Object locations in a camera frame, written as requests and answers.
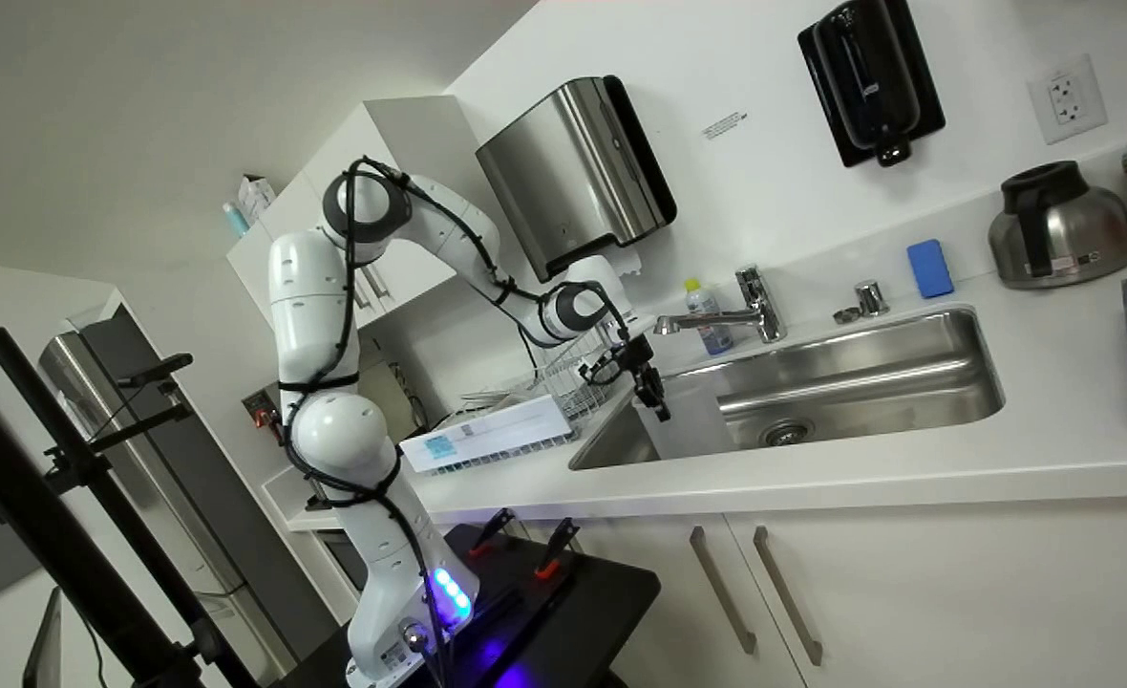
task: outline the sink basin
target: sink basin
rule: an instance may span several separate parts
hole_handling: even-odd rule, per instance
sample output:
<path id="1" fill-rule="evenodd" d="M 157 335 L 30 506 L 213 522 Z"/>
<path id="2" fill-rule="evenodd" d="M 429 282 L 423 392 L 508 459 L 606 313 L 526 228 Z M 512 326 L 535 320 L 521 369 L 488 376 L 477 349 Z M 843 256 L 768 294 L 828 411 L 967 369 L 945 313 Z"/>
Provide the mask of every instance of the sink basin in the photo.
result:
<path id="1" fill-rule="evenodd" d="M 664 385 L 710 390 L 719 399 L 724 438 L 734 450 L 972 423 L 1006 406 L 972 311 L 710 364 L 669 376 Z M 599 471 L 661 459 L 626 403 L 568 468 Z"/>

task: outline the black soap dispenser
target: black soap dispenser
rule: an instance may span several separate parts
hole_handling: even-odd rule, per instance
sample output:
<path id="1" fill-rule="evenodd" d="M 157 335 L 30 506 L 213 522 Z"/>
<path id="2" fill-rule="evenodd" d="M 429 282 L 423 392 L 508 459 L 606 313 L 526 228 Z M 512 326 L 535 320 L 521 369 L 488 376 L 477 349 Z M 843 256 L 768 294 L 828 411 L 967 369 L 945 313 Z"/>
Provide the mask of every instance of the black soap dispenser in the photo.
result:
<path id="1" fill-rule="evenodd" d="M 843 169 L 908 162 L 908 140 L 945 131 L 935 80 L 907 0 L 847 0 L 800 36 Z"/>

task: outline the black table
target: black table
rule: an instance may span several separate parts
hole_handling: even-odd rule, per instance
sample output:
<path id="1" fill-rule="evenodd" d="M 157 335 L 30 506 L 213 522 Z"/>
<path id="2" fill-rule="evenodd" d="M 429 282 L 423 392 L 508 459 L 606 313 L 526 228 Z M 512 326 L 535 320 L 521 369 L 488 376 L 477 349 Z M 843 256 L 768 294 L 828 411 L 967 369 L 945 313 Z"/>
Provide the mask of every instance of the black table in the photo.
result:
<path id="1" fill-rule="evenodd" d="M 545 548 L 498 536 L 470 553 L 480 526 L 454 526 L 450 552 L 480 576 L 473 622 L 454 637 L 449 688 L 613 688 L 606 665 L 661 592 L 651 571 L 567 553 L 535 580 Z M 345 627 L 280 688 L 345 688 Z M 404 688 L 436 688 L 419 669 Z"/>

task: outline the robotic arm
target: robotic arm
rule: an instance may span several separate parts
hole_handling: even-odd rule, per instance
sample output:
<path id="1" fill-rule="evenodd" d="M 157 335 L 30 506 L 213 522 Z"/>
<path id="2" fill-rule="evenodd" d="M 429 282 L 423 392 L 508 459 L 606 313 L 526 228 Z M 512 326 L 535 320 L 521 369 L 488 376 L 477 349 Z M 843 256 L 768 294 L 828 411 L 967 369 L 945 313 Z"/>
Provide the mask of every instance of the robotic arm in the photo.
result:
<path id="1" fill-rule="evenodd" d="M 445 183 L 410 180 L 367 158 L 331 180 L 317 228 L 270 246 L 269 294 L 287 455 L 325 488 L 367 563 L 367 589 L 348 627 L 352 688 L 410 682 L 470 622 L 477 601 L 477 576 L 450 553 L 404 487 L 377 406 L 356 390 L 352 280 L 356 269 L 387 254 L 394 232 L 454 269 L 540 343 L 563 343 L 604 317 L 620 320 L 624 304 L 613 271 L 599 282 L 563 282 L 545 294 L 516 287 L 492 265 L 502 238 L 477 208 Z M 631 369 L 638 399 L 664 418 L 645 340 L 631 340 L 624 320 L 620 335 L 613 364 Z"/>

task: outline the electrical outlet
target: electrical outlet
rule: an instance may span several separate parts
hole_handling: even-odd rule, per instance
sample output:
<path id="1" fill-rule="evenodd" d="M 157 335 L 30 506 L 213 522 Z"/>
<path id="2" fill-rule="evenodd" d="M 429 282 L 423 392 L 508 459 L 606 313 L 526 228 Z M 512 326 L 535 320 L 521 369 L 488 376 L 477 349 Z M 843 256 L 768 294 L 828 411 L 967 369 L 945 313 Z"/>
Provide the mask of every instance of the electrical outlet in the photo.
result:
<path id="1" fill-rule="evenodd" d="M 1033 76 L 1027 96 L 1047 140 L 1062 140 L 1109 122 L 1090 53 Z"/>

